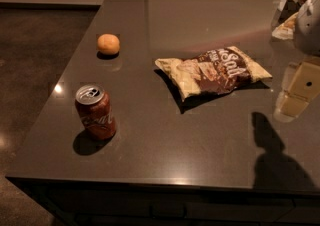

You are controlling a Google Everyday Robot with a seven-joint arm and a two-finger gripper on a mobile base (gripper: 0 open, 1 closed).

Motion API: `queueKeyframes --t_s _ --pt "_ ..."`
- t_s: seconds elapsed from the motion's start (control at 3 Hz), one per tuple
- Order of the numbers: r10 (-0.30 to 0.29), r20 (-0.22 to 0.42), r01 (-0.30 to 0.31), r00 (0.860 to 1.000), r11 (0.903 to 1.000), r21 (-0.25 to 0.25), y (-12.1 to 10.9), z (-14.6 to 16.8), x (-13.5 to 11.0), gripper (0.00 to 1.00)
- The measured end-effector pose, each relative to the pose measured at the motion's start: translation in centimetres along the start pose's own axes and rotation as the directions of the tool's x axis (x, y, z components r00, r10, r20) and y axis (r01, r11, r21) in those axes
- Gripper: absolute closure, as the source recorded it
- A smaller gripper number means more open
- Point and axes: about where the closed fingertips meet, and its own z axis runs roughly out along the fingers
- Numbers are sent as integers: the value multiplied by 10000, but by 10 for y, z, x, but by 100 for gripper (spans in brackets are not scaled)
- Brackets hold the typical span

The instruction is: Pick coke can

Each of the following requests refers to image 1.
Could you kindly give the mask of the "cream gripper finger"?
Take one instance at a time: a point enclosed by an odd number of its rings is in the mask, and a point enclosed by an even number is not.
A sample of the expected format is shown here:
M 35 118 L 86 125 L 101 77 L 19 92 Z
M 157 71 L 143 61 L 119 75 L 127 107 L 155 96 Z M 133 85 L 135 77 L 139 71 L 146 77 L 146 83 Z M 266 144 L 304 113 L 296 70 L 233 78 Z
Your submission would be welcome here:
M 282 80 L 282 89 L 287 90 L 290 86 L 290 83 L 294 77 L 295 72 L 299 67 L 298 63 L 290 62 L 286 67 Z
M 278 96 L 278 116 L 297 118 L 320 94 L 320 64 L 318 60 L 307 60 L 299 67 L 287 90 Z

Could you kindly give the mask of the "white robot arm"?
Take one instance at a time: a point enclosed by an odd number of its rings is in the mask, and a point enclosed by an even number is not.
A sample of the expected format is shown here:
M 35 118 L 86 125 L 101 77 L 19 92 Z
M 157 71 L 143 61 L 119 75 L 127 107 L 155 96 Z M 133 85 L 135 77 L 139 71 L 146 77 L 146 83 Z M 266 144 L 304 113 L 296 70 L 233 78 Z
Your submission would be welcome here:
M 320 94 L 320 0 L 306 0 L 299 9 L 293 43 L 306 58 L 286 69 L 276 105 L 277 113 L 289 121 Z

